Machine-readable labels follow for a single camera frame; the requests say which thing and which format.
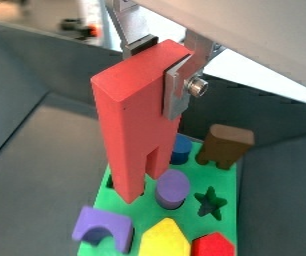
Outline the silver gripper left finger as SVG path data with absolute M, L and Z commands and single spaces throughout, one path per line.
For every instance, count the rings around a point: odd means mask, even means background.
M 105 7 L 120 40 L 124 57 L 132 57 L 158 44 L 149 33 L 143 9 L 132 0 L 105 0 Z

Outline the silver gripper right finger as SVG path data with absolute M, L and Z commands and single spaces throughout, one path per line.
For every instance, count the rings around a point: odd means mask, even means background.
M 186 111 L 191 97 L 204 95 L 208 83 L 202 79 L 203 69 L 224 50 L 220 44 L 192 30 L 186 31 L 184 47 L 191 53 L 164 73 L 163 115 L 168 120 Z

